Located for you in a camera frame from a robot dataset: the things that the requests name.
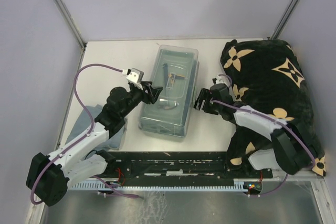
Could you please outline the green plastic tool box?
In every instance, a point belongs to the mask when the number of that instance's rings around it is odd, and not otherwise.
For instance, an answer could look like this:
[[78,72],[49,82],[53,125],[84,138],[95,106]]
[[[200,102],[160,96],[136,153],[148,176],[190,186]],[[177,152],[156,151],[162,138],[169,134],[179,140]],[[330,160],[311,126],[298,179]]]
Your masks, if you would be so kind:
[[142,107],[139,129],[173,137],[186,136],[198,68],[198,50],[159,47],[151,81],[163,90],[155,104]]

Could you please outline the right aluminium frame post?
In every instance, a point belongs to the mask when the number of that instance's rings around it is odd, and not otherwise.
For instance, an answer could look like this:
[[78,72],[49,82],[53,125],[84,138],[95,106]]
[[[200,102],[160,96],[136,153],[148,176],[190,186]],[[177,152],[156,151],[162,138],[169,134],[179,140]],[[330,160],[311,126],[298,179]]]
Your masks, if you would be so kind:
[[286,24],[288,23],[291,15],[294,13],[297,5],[299,4],[300,0],[290,0],[285,11],[283,12],[279,22],[275,26],[274,31],[272,32],[271,36],[268,37],[270,40],[278,39],[284,30]]

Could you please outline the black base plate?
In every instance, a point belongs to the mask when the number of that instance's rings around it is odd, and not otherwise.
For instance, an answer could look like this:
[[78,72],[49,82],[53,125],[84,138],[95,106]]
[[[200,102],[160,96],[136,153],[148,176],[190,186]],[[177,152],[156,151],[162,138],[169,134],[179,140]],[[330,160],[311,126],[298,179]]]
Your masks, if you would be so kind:
[[272,178],[269,169],[250,165],[229,168],[227,153],[219,152],[111,152],[101,178],[120,178],[124,186],[183,187],[232,186],[234,179]]

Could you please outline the small yellow screwdriver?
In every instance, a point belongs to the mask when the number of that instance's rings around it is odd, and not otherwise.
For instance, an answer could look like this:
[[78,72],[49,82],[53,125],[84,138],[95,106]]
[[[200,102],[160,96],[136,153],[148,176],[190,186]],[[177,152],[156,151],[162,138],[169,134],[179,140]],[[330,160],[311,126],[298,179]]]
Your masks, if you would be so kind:
[[175,74],[175,73],[170,73],[170,74],[169,74],[169,78],[170,78],[172,81],[175,81],[175,80],[184,80],[184,79],[186,79],[185,76],[180,75],[180,74]]

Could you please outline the left aluminium frame post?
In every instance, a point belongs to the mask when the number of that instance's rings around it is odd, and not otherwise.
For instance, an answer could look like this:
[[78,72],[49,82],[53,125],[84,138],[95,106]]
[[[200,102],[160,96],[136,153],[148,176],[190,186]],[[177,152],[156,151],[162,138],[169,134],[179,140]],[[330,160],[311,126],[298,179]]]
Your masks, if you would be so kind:
[[66,4],[64,3],[64,1],[63,0],[53,0],[53,1],[56,4],[58,10],[60,11],[60,13],[63,17],[63,19],[65,20],[65,23],[69,27],[71,33],[75,37],[79,46],[81,48],[85,48],[87,43],[85,42],[85,40],[81,36],[80,31],[79,31],[78,27],[75,25],[74,19],[72,18],[72,16],[71,16]]

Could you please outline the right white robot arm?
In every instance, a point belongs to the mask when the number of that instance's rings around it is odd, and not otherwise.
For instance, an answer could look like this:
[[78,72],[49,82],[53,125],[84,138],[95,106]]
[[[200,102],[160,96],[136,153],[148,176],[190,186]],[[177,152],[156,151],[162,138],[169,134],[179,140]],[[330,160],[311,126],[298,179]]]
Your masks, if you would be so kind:
[[279,168],[294,175],[303,168],[316,165],[317,149],[300,121],[287,122],[234,101],[224,83],[215,84],[210,89],[202,88],[194,108],[220,115],[235,125],[226,163],[231,168],[241,166],[246,177],[254,177],[266,168]]

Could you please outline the folded blue denim cloth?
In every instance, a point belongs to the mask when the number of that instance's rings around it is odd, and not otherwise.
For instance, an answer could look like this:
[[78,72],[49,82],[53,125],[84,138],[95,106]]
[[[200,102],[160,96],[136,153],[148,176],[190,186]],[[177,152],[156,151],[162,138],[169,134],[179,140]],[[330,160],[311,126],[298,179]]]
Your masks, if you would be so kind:
[[[97,104],[96,106],[87,106],[87,109],[89,110],[93,118],[95,118],[102,111],[102,106]],[[90,125],[91,125],[91,121],[90,121],[89,115],[87,114],[87,112],[82,110],[66,140],[66,144],[72,141],[78,135],[80,135]],[[125,139],[124,135],[125,135],[125,127],[123,127],[116,135],[114,135],[112,138],[110,138],[106,142],[101,143],[100,145],[96,146],[94,150],[97,150],[97,151],[99,150],[106,150],[106,151],[119,150],[124,142],[124,139]]]

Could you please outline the black floral blanket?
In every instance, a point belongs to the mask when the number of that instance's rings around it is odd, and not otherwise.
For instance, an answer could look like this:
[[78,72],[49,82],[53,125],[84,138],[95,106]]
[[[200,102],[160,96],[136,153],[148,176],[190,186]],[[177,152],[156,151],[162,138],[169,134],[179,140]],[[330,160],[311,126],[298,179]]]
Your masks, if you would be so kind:
[[284,40],[232,40],[220,62],[233,81],[236,100],[273,118],[307,126],[317,143],[312,171],[325,176],[325,153],[314,129],[308,87],[291,46]]

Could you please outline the aluminium frame post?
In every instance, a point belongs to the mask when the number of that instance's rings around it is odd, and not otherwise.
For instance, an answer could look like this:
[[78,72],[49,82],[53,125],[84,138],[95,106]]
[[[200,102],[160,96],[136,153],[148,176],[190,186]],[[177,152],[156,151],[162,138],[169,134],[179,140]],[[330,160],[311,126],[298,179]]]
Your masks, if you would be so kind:
[[300,0],[290,0],[285,11],[283,12],[279,22],[275,26],[274,31],[272,32],[271,36],[268,37],[270,40],[278,39],[284,30],[286,24],[288,23],[291,15],[294,13],[297,5],[299,4]]
[[63,17],[63,19],[65,20],[65,23],[69,27],[71,33],[75,37],[79,46],[81,48],[85,48],[87,43],[85,42],[85,40],[81,36],[80,31],[79,31],[78,27],[75,25],[74,19],[72,18],[72,16],[71,16],[66,4],[64,3],[64,1],[63,0],[53,0],[53,1],[56,4],[58,10],[60,11],[60,13]]

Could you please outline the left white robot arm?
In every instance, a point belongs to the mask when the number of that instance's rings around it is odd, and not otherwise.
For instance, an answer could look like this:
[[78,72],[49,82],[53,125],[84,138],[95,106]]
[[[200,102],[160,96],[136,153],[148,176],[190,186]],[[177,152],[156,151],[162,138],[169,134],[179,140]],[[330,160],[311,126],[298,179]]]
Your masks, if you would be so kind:
[[92,176],[110,177],[115,173],[114,158],[107,151],[100,150],[88,159],[84,156],[113,138],[124,127],[125,117],[139,103],[154,104],[163,91],[163,87],[154,87],[150,81],[129,83],[129,88],[129,91],[113,88],[102,111],[72,141],[47,155],[38,153],[33,157],[26,180],[32,204],[53,206],[75,184]]

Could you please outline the black handled claw hammer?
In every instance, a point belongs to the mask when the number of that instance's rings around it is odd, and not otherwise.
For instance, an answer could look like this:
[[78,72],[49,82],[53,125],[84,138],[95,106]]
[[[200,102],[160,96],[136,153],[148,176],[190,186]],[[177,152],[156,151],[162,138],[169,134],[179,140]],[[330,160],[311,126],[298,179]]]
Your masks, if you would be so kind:
[[163,64],[163,81],[164,81],[164,88],[163,91],[161,92],[162,98],[159,98],[159,108],[164,109],[164,110],[172,110],[175,109],[178,106],[178,102],[169,100],[169,94],[170,91],[172,90],[172,86],[175,81],[172,81],[169,78],[169,72],[168,70],[169,66],[167,63]]

